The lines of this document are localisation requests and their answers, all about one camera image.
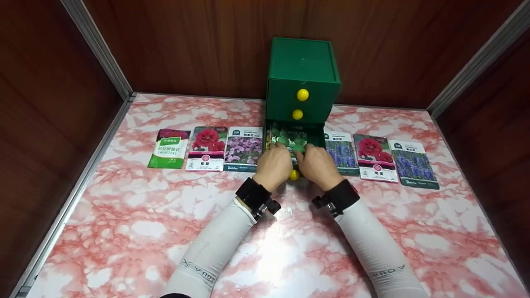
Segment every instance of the green drawer box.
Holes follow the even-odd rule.
[[[324,124],[341,88],[331,43],[322,40],[273,38],[267,84],[263,143],[272,124],[307,134],[307,142],[325,147]],[[308,97],[297,96],[304,89]],[[301,119],[293,118],[300,110]]]

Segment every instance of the marble table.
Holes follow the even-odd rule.
[[[139,94],[28,297],[157,297],[190,242],[251,174],[148,169],[161,128],[261,126],[264,102]],[[425,111],[334,106],[328,130],[423,143],[440,190],[351,177],[432,297],[527,297]],[[367,277],[305,179],[235,251],[212,297],[369,297]]]

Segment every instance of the yellow drawer handle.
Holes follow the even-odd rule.
[[[296,98],[299,101],[306,101],[309,98],[309,91],[306,89],[300,89],[296,92]]]
[[[296,109],[293,111],[293,119],[300,120],[303,116],[304,116],[304,113],[302,112],[302,110]]]
[[[298,178],[300,178],[300,173],[297,170],[292,170],[291,175],[289,175],[289,179],[294,181],[294,180],[298,180]]]

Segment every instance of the white sleeve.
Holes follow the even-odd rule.
[[[361,201],[335,218],[379,298],[428,297],[401,248]]]
[[[210,297],[219,273],[255,223],[252,214],[234,198],[190,245],[163,294]]]

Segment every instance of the seed packet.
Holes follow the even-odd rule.
[[[398,174],[385,137],[354,135],[361,179],[397,183]]]
[[[267,130],[266,148],[276,142],[284,144],[287,150],[291,152],[293,164],[298,164],[293,151],[305,152],[304,146],[307,144],[307,133],[303,131],[302,126],[282,126],[278,122],[273,122],[272,128]]]
[[[191,137],[186,171],[222,172],[227,133],[225,126],[196,127]]]
[[[148,168],[182,169],[190,138],[189,130],[161,129]]]
[[[231,127],[226,141],[224,170],[255,173],[262,142],[262,127]]]
[[[351,135],[343,132],[324,131],[326,150],[333,158],[339,173],[347,176],[359,176],[359,165],[351,143]]]
[[[389,144],[396,160],[401,184],[410,187],[440,189],[440,184],[436,180],[422,144],[395,140],[390,140]]]

